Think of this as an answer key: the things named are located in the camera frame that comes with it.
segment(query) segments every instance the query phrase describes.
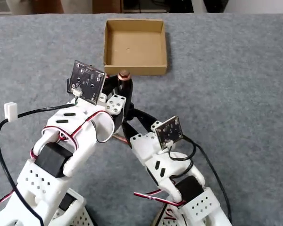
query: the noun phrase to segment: circuit board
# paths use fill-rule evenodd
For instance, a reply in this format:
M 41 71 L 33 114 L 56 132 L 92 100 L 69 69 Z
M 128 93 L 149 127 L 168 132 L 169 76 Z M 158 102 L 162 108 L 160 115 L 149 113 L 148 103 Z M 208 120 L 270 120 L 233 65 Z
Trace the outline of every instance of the circuit board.
M 103 89 L 105 78 L 106 74 L 104 72 L 76 60 L 68 92 L 96 105 Z
M 183 131 L 181 129 L 178 116 L 173 116 L 169 120 L 165 121 L 160 126 L 155 128 L 155 131 L 161 146 L 161 150 L 166 149 L 166 144 L 170 141 L 176 143 L 183 138 Z

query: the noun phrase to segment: gray carpet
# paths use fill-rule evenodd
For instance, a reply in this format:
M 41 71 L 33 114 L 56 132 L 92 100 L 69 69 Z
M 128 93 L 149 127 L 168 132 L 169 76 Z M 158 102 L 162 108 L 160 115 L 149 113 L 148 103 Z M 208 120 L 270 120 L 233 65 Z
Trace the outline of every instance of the gray carpet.
M 103 68 L 106 18 L 123 15 L 0 17 L 0 121 L 3 104 L 19 112 L 65 103 L 74 60 Z M 283 226 L 283 15 L 125 15 L 163 18 L 169 69 L 134 77 L 135 106 L 180 117 L 184 133 L 207 151 L 227 190 L 235 226 Z M 52 113 L 3 128 L 2 151 L 14 179 Z M 180 144 L 180 150 L 190 151 Z M 195 164 L 226 212 L 216 180 Z M 160 208 L 133 196 L 155 184 L 124 144 L 102 145 L 72 186 L 99 226 L 147 226 Z M 0 166 L 0 198 L 10 185 Z

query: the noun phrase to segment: brown cardboard box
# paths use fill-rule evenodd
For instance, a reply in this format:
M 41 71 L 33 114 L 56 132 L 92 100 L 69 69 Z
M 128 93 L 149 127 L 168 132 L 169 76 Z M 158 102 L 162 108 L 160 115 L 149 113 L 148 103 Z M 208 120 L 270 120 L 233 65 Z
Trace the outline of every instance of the brown cardboard box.
M 166 35 L 162 20 L 108 19 L 105 28 L 105 72 L 123 69 L 132 75 L 166 73 Z

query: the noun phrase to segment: white bracket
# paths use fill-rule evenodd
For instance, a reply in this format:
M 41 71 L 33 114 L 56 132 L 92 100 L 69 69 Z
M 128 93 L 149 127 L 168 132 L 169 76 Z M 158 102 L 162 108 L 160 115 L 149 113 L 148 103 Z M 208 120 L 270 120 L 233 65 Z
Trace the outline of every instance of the white bracket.
M 118 115 L 126 103 L 126 98 L 120 95 L 113 95 L 106 103 L 106 111 L 111 115 Z
M 9 102 L 4 104 L 4 115 L 9 122 L 18 119 L 18 106 L 14 102 Z

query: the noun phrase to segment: connector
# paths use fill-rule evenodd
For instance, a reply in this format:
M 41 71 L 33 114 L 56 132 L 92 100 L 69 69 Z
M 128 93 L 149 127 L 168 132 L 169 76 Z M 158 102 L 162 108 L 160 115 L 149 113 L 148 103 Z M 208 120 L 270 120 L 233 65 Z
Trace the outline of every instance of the connector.
M 14 102 L 9 102 L 4 104 L 4 115 L 9 122 L 18 119 L 18 106 Z

